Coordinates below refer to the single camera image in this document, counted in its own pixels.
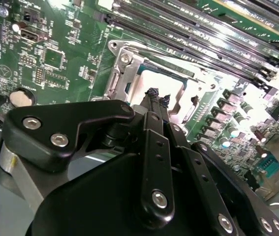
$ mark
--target microchip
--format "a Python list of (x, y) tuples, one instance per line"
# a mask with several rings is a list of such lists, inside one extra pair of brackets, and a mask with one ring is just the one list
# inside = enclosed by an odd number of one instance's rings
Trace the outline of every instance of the microchip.
[(246, 151), (240, 151), (239, 154), (238, 154), (238, 156), (245, 156), (246, 154), (247, 154)]
[(72, 26), (74, 26), (75, 28), (80, 28), (80, 21), (74, 20)]
[(213, 118), (210, 118), (207, 121), (207, 124), (209, 127), (213, 128), (213, 129), (220, 129), (222, 127), (222, 123), (219, 120), (213, 119)]
[(219, 17), (219, 19), (221, 19), (222, 21), (224, 21), (226, 23), (237, 22), (236, 19), (232, 18), (231, 16), (226, 15), (225, 13), (219, 14), (218, 17)]
[(219, 107), (227, 113), (234, 112), (237, 108), (226, 101), (220, 101)]
[(264, 121), (264, 124), (270, 125), (273, 121), (271, 119), (266, 119)]
[(214, 118), (216, 118), (217, 120), (221, 121), (221, 122), (225, 122), (229, 119), (229, 115), (227, 115), (226, 113), (224, 113), (223, 111), (219, 111), (217, 109), (214, 109), (212, 111)]
[(82, 0), (73, 0), (72, 5), (77, 6), (77, 7), (81, 7), (81, 2), (82, 2)]
[(249, 158), (249, 159), (247, 160), (247, 163), (250, 164), (250, 165), (252, 165), (252, 164), (254, 163), (254, 160), (251, 159), (251, 158)]
[(90, 75), (91, 77), (95, 77), (96, 71), (95, 71), (95, 70), (90, 70), (90, 71), (89, 71), (89, 75)]
[(203, 134), (209, 137), (215, 137), (216, 136), (216, 131), (210, 127), (204, 126), (202, 128)]
[(241, 101), (240, 96), (238, 96), (235, 93), (230, 92), (230, 91), (227, 91), (224, 94), (224, 97), (227, 99), (228, 102), (232, 102), (232, 103), (235, 103), (235, 104), (238, 104)]

